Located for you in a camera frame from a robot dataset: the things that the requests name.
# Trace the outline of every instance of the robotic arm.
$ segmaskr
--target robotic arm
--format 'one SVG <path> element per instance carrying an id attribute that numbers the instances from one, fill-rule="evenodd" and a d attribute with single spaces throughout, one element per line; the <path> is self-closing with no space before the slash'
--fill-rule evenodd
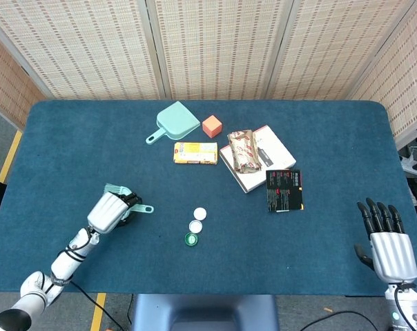
<path id="1" fill-rule="evenodd" d="M 99 243 L 99 236 L 112 231 L 124 213 L 139 201 L 135 193 L 104 193 L 88 215 L 89 226 L 81 229 L 52 263 L 51 275 L 37 271 L 23 282 L 20 300 L 0 313 L 0 331 L 29 330 L 69 284 L 75 270 Z"/>
<path id="2" fill-rule="evenodd" d="M 381 281 L 388 283 L 385 298 L 391 316 L 393 330 L 417 330 L 417 266 L 411 241 L 405 234 L 397 209 L 381 203 L 377 205 L 367 198 L 369 209 L 358 202 L 362 213 L 373 259 L 356 244 L 354 249 L 360 261 L 372 269 Z"/>

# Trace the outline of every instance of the mint green dustpan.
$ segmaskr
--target mint green dustpan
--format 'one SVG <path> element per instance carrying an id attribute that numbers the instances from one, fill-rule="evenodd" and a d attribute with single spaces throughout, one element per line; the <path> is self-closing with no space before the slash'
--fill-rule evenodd
<path id="1" fill-rule="evenodd" d="M 159 129 L 146 139 L 149 145 L 164 135 L 173 140 L 182 139 L 201 125 L 195 115 L 179 101 L 159 112 L 156 124 Z"/>

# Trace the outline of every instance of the woven wall panel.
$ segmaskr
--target woven wall panel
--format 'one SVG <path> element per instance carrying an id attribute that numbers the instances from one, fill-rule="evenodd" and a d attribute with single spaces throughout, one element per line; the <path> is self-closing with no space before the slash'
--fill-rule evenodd
<path id="1" fill-rule="evenodd" d="M 417 121 L 417 10 L 378 58 L 352 99 L 383 104 L 395 137 Z"/>
<path id="2" fill-rule="evenodd" d="M 43 99 L 40 90 L 0 43 L 0 112 L 23 128 L 30 107 Z"/>
<path id="3" fill-rule="evenodd" d="M 270 97 L 346 97 L 361 67 L 408 5 L 405 0 L 302 0 Z"/>
<path id="4" fill-rule="evenodd" d="M 0 26 L 56 98 L 159 98 L 136 0 L 0 1 Z"/>
<path id="5" fill-rule="evenodd" d="M 255 99 L 290 1 L 156 0 L 174 99 Z"/>

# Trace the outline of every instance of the black booklet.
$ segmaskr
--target black booklet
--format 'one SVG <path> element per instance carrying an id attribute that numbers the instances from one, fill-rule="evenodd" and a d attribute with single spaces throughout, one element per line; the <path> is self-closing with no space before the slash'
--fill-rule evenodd
<path id="1" fill-rule="evenodd" d="M 304 209 L 300 170 L 267 170 L 266 200 L 270 212 Z"/>

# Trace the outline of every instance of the black cable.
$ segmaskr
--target black cable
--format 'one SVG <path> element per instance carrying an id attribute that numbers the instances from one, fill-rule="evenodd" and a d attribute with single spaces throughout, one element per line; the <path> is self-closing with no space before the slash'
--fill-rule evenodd
<path id="1" fill-rule="evenodd" d="M 41 276 L 43 277 L 43 280 L 41 281 L 41 289 L 43 290 L 44 289 L 44 282 L 46 280 L 46 276 L 44 276 L 44 273 L 42 271 L 40 271 L 40 273 L 41 273 Z"/>
<path id="2" fill-rule="evenodd" d="M 113 318 L 113 317 L 111 317 L 111 315 L 103 308 L 103 307 L 101 307 L 94 299 L 92 299 L 86 292 L 84 292 L 84 290 L 82 289 L 82 288 L 80 288 L 79 287 L 79 285 L 77 285 L 76 283 L 74 283 L 73 281 L 70 281 L 70 283 L 72 284 L 72 285 L 74 285 L 81 293 L 83 293 L 85 296 L 86 296 L 86 298 L 87 299 L 89 299 L 89 301 L 90 302 L 92 302 L 94 305 L 96 305 L 99 309 L 101 309 L 102 311 L 103 311 L 103 313 L 104 314 L 106 314 L 107 315 L 107 317 L 109 318 L 109 319 L 111 319 L 112 320 L 112 322 L 113 323 L 115 323 L 117 326 L 118 326 L 118 328 L 120 328 L 121 329 L 121 331 L 125 331 L 125 329 L 123 329 L 123 327 L 118 323 L 118 322 L 116 322 L 116 320 Z"/>
<path id="3" fill-rule="evenodd" d="M 366 319 L 373 326 L 373 329 L 375 331 L 379 331 L 377 329 L 377 327 L 374 325 L 374 323 L 371 322 L 371 320 L 368 317 L 366 317 L 365 315 L 363 315 L 363 314 L 361 314 L 359 312 L 355 312 L 353 310 L 341 310 L 340 312 L 334 312 L 334 313 L 332 313 L 332 314 L 330 314 L 330 315 L 328 315 L 326 317 L 322 317 L 321 319 L 316 319 L 315 321 L 313 321 L 313 322 L 307 324 L 306 326 L 304 326 L 300 331 L 304 331 L 305 329 L 309 328 L 313 324 L 316 324 L 318 322 L 324 321 L 325 319 L 329 319 L 329 318 L 331 318 L 333 316 L 336 316 L 336 315 L 339 315 L 339 314 L 356 314 L 356 315 L 359 315 L 359 316 L 363 317 L 364 319 Z"/>
<path id="4" fill-rule="evenodd" d="M 68 248 L 65 248 L 60 253 L 58 253 L 58 255 L 60 255 L 62 252 L 74 252 L 75 250 L 80 250 L 82 248 L 85 248 L 90 243 L 90 240 L 92 239 L 92 234 L 90 233 L 90 231 L 89 231 L 88 228 L 84 228 L 84 229 L 87 232 L 87 237 L 88 237 L 87 242 L 84 245 L 79 246 L 79 247 L 75 247 L 75 248 L 69 248 L 68 247 Z"/>
<path id="5" fill-rule="evenodd" d="M 133 303 L 133 294 L 132 294 L 132 297 L 130 298 L 130 305 L 128 305 L 128 309 L 127 309 L 127 319 L 130 325 L 132 325 L 132 320 L 130 319 L 130 308 L 132 307 L 132 303 Z"/>
<path id="6" fill-rule="evenodd" d="M 396 290 L 394 291 L 394 301 L 396 302 L 397 305 L 397 309 L 399 310 L 399 313 L 402 315 L 403 319 L 405 320 L 405 322 L 407 322 L 409 328 L 411 329 L 411 331 L 416 331 L 416 329 L 411 325 L 411 323 L 408 321 L 407 317 L 405 316 L 405 314 L 403 313 L 403 310 L 399 304 L 399 300 L 397 297 L 397 294 L 399 292 L 399 285 L 396 287 Z"/>
<path id="7" fill-rule="evenodd" d="M 48 289 L 45 291 L 46 294 L 49 293 L 49 291 L 54 287 L 54 284 L 50 284 L 50 286 L 48 287 Z"/>

